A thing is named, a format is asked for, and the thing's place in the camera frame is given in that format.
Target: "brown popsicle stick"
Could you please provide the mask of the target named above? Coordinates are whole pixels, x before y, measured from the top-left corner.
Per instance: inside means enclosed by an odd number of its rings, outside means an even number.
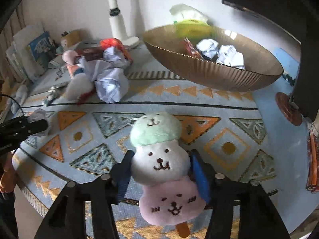
[[[187,222],[178,224],[175,227],[176,227],[178,235],[181,238],[186,238],[186,237],[190,236],[190,230],[189,230],[189,227],[187,225]]]

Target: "black pants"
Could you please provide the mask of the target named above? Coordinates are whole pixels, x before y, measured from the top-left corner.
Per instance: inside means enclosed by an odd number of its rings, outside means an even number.
[[[13,235],[18,238],[18,226],[15,217],[14,201],[16,199],[14,192],[7,193],[8,199],[5,200],[0,193],[0,218],[7,225]]]

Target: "black cable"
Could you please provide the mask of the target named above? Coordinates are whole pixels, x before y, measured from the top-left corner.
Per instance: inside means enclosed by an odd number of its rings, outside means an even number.
[[[19,106],[19,109],[22,111],[22,115],[24,116],[24,112],[23,112],[20,104],[15,99],[13,99],[11,96],[6,95],[6,94],[0,94],[0,97],[8,97],[8,98],[12,99]]]

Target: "blue table surface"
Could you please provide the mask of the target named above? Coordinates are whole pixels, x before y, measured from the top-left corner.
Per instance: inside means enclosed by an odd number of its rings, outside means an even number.
[[[277,210],[291,233],[318,206],[319,194],[305,190],[309,170],[306,122],[296,127],[286,120],[275,101],[277,92],[290,94],[292,87],[280,77],[272,85],[254,91],[253,97],[275,157],[279,188]]]

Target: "ribbed bowl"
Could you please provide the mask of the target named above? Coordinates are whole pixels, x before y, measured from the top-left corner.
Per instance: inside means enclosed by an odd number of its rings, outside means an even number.
[[[204,27],[209,28],[204,31],[202,28],[198,31],[190,25],[187,29],[187,37],[193,45],[203,38],[212,38],[219,45],[234,45],[244,55],[246,70],[188,56],[182,42],[185,26],[179,31],[176,25],[158,27],[147,31],[143,38],[150,53],[163,66],[187,80],[207,87],[245,92],[266,87],[282,75],[283,68],[279,61],[256,42],[236,33],[228,36],[222,28],[209,26]]]

